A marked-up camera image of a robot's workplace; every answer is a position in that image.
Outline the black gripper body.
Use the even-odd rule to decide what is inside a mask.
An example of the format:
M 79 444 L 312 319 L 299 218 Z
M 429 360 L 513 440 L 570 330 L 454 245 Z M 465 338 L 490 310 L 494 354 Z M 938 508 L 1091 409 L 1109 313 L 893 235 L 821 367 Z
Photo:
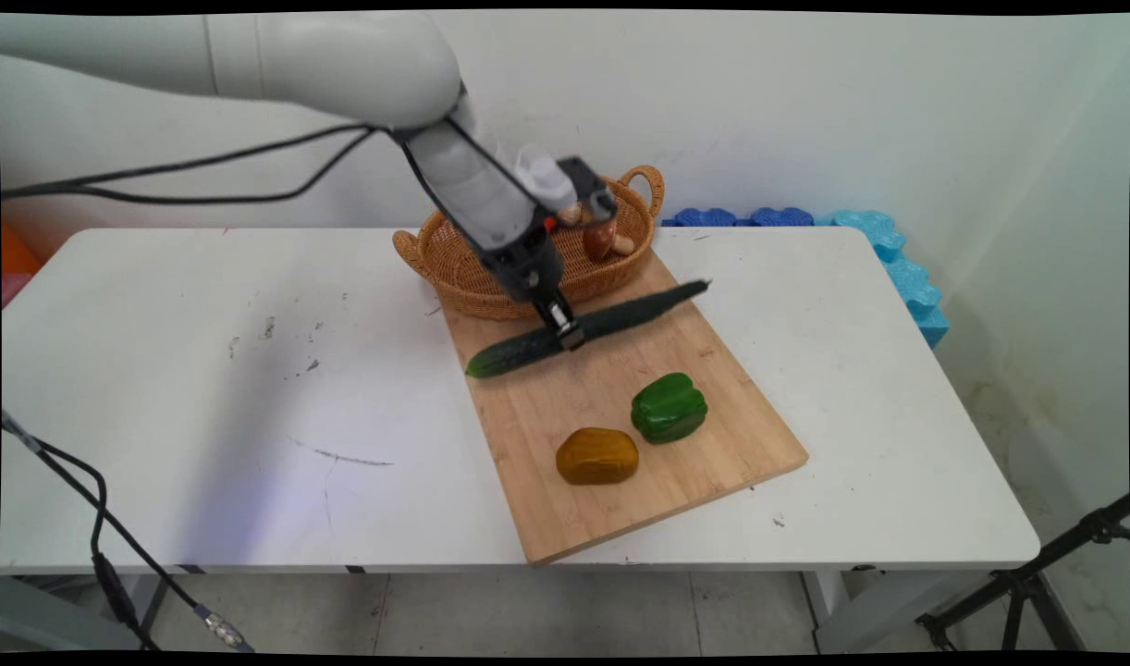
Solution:
M 553 243 L 549 219 L 551 215 L 531 216 L 531 224 L 514 240 L 493 249 L 475 249 L 484 269 L 514 302 L 545 306 L 562 299 L 564 263 Z

